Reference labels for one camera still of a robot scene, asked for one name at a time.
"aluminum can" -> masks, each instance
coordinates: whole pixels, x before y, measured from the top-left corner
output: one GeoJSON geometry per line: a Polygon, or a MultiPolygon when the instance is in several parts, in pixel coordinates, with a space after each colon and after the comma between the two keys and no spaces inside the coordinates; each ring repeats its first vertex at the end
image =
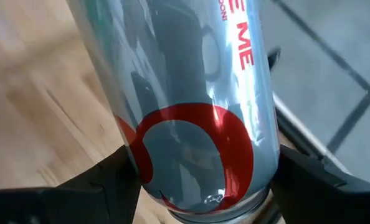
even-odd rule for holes
{"type": "Polygon", "coordinates": [[[68,0],[143,187],[182,222],[239,221],[277,169],[257,1],[68,0]]]}

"tiled floor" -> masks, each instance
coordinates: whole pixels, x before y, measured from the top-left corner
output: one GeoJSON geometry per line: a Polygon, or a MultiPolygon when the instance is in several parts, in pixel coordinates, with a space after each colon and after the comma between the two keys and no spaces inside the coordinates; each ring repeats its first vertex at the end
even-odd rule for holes
{"type": "Polygon", "coordinates": [[[266,0],[273,89],[356,176],[370,181],[370,0],[266,0]]]}

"can bottom rim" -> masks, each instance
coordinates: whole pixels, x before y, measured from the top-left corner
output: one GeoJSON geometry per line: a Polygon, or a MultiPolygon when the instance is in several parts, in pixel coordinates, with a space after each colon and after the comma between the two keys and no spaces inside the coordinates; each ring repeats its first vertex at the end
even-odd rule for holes
{"type": "Polygon", "coordinates": [[[217,213],[212,215],[189,215],[176,213],[169,210],[170,214],[178,221],[185,224],[232,224],[238,223],[242,220],[249,218],[253,213],[255,213],[264,203],[265,199],[268,197],[269,188],[266,187],[252,197],[252,200],[245,203],[241,207],[236,208],[234,211],[217,213]]]}

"wooden floor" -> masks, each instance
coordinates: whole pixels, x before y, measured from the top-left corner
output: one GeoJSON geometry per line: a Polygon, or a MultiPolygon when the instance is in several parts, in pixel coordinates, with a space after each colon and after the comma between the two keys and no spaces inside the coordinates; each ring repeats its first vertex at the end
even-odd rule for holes
{"type": "MultiPolygon", "coordinates": [[[[64,0],[0,0],[0,188],[55,186],[123,144],[64,0]]],[[[177,223],[142,191],[134,223],[177,223]]]]}

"red logo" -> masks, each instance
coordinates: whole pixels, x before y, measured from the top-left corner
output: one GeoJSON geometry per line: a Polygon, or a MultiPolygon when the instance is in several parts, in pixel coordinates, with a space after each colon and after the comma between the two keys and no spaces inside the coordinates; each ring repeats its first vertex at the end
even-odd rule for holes
{"type": "MultiPolygon", "coordinates": [[[[133,131],[115,115],[124,132],[144,184],[153,178],[153,166],[142,140],[146,132],[163,121],[187,121],[202,128],[212,139],[219,151],[224,168],[225,195],[217,210],[225,210],[239,202],[252,181],[254,157],[252,142],[243,122],[232,112],[207,103],[185,103],[170,106],[147,115],[133,131]]],[[[184,211],[161,194],[163,201],[172,209],[184,211]]]]}

